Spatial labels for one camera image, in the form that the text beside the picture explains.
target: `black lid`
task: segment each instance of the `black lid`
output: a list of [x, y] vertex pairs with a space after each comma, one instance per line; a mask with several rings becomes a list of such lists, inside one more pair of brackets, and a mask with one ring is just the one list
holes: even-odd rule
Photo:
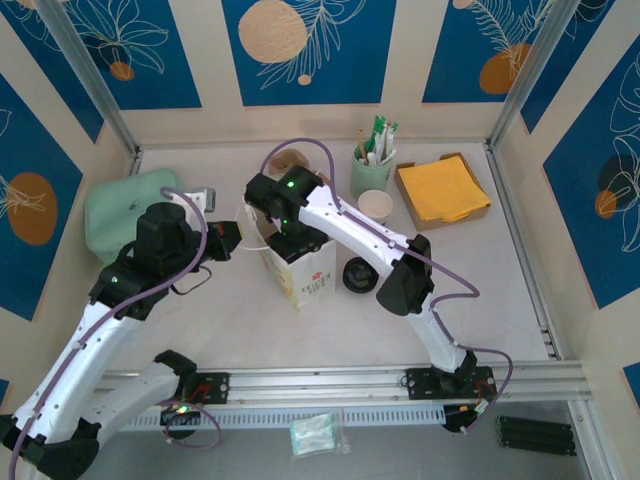
[[368, 293], [378, 283], [378, 272], [361, 257], [352, 258], [344, 266], [342, 281], [354, 293]]

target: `yellow napkin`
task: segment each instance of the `yellow napkin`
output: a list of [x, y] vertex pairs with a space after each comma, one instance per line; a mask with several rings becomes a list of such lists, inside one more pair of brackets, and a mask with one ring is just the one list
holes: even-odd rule
[[459, 155], [399, 169], [411, 202], [423, 220], [454, 222], [491, 200], [473, 181]]

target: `green cup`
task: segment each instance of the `green cup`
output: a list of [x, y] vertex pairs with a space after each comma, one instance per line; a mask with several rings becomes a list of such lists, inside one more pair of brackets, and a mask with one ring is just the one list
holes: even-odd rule
[[367, 190], [387, 189], [387, 180], [391, 172], [391, 161], [379, 166], [365, 166], [356, 158], [355, 151], [351, 156], [351, 181], [349, 187], [353, 198], [358, 200]]

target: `paper cup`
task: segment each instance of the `paper cup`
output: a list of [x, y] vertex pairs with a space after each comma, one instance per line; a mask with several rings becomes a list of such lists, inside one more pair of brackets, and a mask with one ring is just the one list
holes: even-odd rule
[[358, 198], [358, 208], [371, 220], [384, 225], [393, 210], [393, 200], [381, 190], [367, 190]]

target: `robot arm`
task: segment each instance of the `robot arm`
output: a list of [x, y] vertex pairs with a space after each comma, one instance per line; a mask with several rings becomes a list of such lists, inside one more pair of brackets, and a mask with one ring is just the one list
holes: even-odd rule
[[[431, 267], [394, 248], [398, 244], [430, 257], [431, 246], [425, 237], [418, 235], [409, 240], [370, 220], [346, 202], [342, 203], [342, 210], [338, 209], [330, 187], [302, 167], [293, 167], [279, 182], [256, 175], [247, 185], [245, 200], [268, 218], [280, 221], [281, 232], [274, 234], [272, 246], [281, 248], [283, 244], [298, 243], [295, 247], [298, 252], [313, 250], [318, 245], [309, 239], [318, 235], [309, 230], [317, 230], [353, 250], [380, 276], [386, 277], [376, 294], [378, 302], [391, 313], [407, 317], [434, 367], [447, 374], [464, 376], [471, 364], [475, 366], [473, 354], [453, 345], [434, 318], [430, 308], [434, 288]], [[371, 230], [383, 233], [391, 243], [383, 242]]]
[[[421, 302], [419, 308], [406, 308], [404, 293], [408, 287], [402, 279], [396, 278], [396, 276], [400, 277], [402, 274], [396, 273], [396, 275], [394, 275], [394, 272], [399, 272], [399, 270], [406, 267], [407, 264], [413, 265], [416, 260], [407, 254], [403, 254], [393, 246], [383, 243], [380, 238], [372, 232], [343, 215], [333, 204], [331, 190], [327, 185], [313, 189], [307, 197], [307, 200], [309, 202], [308, 205], [300, 208], [300, 222], [317, 228], [335, 238], [338, 242], [364, 258], [367, 263], [375, 268], [381, 277], [387, 278], [387, 281], [382, 285], [377, 294], [380, 304], [387, 310], [398, 315], [402, 315], [404, 311], [409, 310], [409, 313], [405, 314], [407, 320], [427, 348], [431, 363], [445, 372], [454, 373], [464, 361], [465, 352], [447, 340], [435, 321], [429, 306], [432, 293], [430, 291], [427, 293], [427, 296]], [[418, 237], [414, 241], [409, 241], [404, 235], [391, 232], [346, 202], [344, 202], [343, 205], [345, 210], [348, 210], [352, 215], [367, 223], [371, 228], [384, 233], [392, 242], [409, 249], [412, 247], [416, 248], [418, 253], [429, 255], [430, 245], [424, 237]], [[415, 267], [417, 267], [417, 275], [427, 275], [424, 264], [418, 264], [415, 265]], [[430, 282], [425, 282], [426, 290], [432, 290], [433, 288], [432, 284], [429, 285], [429, 283]]]
[[[187, 196], [201, 211], [212, 207], [205, 192]], [[195, 264], [198, 246], [204, 246], [199, 263], [224, 261], [240, 242], [235, 222], [218, 222], [206, 224], [204, 244], [199, 221], [180, 203], [151, 205], [138, 219], [136, 240], [100, 273], [82, 320], [53, 368], [14, 415], [0, 416], [0, 442], [12, 450], [18, 444], [20, 455], [51, 478], [79, 478], [100, 446], [126, 422], [150, 405], [183, 393], [197, 377], [193, 362], [168, 351], [137, 379], [89, 403], [120, 346], [168, 294], [168, 280]], [[140, 297], [151, 289], [156, 293]], [[133, 303], [107, 316], [129, 299]]]

